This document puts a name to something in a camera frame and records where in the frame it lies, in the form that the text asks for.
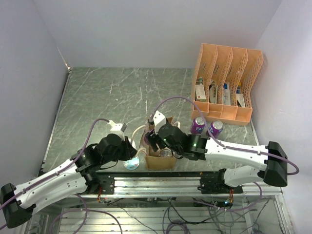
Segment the canvas bag with rope handles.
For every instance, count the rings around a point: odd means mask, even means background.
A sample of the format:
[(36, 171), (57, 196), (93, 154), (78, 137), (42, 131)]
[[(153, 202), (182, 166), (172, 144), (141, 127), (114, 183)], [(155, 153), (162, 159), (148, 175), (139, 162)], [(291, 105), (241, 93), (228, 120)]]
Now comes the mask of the canvas bag with rope handles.
[(150, 130), (154, 129), (154, 125), (150, 125), (148, 122), (139, 126), (132, 134), (132, 139), (134, 140), (136, 135), (142, 130), (142, 135), (140, 136), (140, 142), (138, 144), (138, 149), (140, 152), (138, 153), (138, 157), (140, 160), (140, 168), (147, 170), (168, 170), (173, 169), (176, 165), (177, 158), (173, 153), (172, 157), (160, 157), (158, 150), (154, 152), (151, 147), (147, 147), (144, 142), (145, 134)]

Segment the purple Fanta can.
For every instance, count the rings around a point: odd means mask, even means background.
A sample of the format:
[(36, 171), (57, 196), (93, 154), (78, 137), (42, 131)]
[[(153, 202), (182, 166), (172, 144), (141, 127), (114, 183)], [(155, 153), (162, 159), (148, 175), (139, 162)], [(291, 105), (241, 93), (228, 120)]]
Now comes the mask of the purple Fanta can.
[(196, 117), (193, 119), (190, 132), (191, 134), (201, 134), (205, 128), (206, 120), (202, 117)]
[(220, 120), (212, 121), (208, 127), (210, 133), (215, 137), (218, 138), (220, 133), (224, 128), (223, 123)]

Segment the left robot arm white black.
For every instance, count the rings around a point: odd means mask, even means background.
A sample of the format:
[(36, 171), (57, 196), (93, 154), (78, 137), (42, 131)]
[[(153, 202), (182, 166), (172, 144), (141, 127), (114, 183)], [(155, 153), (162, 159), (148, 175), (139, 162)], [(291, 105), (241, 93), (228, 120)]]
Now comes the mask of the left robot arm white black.
[(70, 195), (93, 194), (103, 186), (97, 171), (109, 162), (128, 161), (137, 149), (115, 134), (90, 144), (55, 169), (19, 185), (7, 183), (0, 189), (0, 209), (9, 229), (27, 222), (43, 208)]

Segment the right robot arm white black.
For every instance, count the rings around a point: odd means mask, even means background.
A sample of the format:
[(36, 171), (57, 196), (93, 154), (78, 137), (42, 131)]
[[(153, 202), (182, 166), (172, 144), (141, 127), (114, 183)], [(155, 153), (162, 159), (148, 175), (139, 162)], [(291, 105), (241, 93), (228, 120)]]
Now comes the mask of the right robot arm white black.
[(275, 187), (286, 187), (288, 184), (287, 155), (274, 141), (266, 146), (215, 142), (208, 136), (185, 134), (169, 123), (161, 126), (158, 132), (150, 130), (144, 140), (155, 152), (168, 148), (188, 160), (223, 159), (241, 163), (243, 166), (240, 168), (218, 171), (214, 185), (221, 193), (259, 181)]

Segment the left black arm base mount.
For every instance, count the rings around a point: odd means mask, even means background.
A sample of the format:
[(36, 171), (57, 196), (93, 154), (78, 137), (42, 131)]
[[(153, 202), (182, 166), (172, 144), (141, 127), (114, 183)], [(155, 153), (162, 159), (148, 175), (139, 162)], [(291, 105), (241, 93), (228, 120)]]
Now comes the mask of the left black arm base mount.
[(115, 180), (112, 177), (104, 177), (99, 184), (100, 193), (103, 195), (112, 195), (115, 191)]

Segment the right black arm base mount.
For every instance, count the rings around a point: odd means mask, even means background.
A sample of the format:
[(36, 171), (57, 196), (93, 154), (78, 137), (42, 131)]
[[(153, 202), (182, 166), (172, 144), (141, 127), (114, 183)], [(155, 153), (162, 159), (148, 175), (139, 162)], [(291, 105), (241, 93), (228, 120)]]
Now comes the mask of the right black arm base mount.
[(199, 180), (200, 185), (197, 189), (202, 194), (229, 194), (231, 191), (234, 194), (242, 194), (242, 186), (231, 187), (225, 184), (225, 172), (226, 169), (202, 172)]

